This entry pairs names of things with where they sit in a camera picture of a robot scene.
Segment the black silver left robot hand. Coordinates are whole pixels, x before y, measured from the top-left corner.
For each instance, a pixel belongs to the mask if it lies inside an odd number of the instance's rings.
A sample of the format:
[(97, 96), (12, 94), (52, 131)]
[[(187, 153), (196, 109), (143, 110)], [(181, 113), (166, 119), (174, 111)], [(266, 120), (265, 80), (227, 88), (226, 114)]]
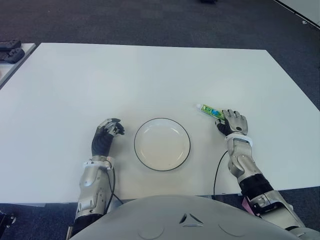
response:
[(116, 135), (124, 135), (125, 129), (121, 125), (121, 120), (118, 118), (107, 118), (100, 123), (95, 131), (94, 137), (91, 143), (92, 156), (104, 156), (107, 157), (110, 152), (110, 148), (113, 139)]

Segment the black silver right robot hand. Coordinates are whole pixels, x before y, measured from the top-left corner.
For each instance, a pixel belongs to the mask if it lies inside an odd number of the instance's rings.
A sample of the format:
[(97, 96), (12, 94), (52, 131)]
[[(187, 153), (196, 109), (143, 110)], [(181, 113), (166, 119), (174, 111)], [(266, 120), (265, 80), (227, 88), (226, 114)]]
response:
[(241, 115), (238, 111), (231, 109), (223, 110), (224, 120), (216, 119), (215, 126), (224, 135), (230, 134), (248, 134), (248, 122), (245, 116)]

